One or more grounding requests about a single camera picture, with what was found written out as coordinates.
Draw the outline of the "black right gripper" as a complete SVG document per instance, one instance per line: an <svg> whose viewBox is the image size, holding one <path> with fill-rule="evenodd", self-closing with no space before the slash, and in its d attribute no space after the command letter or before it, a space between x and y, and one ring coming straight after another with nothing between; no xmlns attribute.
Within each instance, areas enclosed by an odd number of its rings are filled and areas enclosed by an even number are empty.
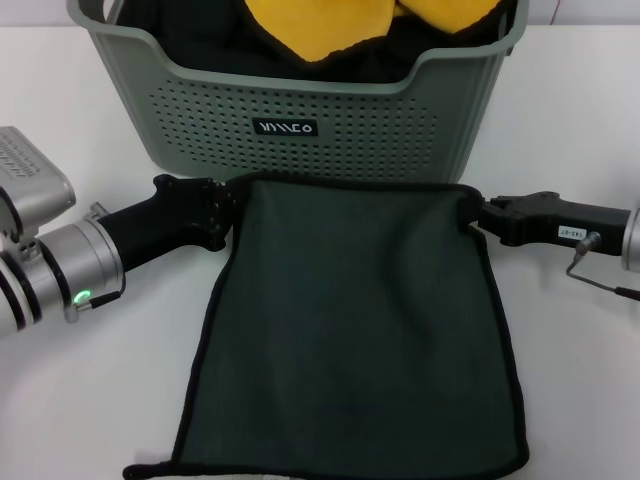
<svg viewBox="0 0 640 480"><path fill-rule="evenodd" d="M484 203L478 226L507 246L533 243L574 248L590 233L598 233L595 252L620 256L630 210L563 200L555 192L498 196Z"/></svg>

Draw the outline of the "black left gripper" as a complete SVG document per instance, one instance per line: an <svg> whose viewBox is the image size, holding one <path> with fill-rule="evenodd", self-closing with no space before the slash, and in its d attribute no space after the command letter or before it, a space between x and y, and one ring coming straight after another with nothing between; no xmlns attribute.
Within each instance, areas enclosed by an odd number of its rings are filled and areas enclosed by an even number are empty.
<svg viewBox="0 0 640 480"><path fill-rule="evenodd" d="M98 220L128 272L183 246L224 248L234 222L236 188L213 179L159 175L149 199Z"/></svg>

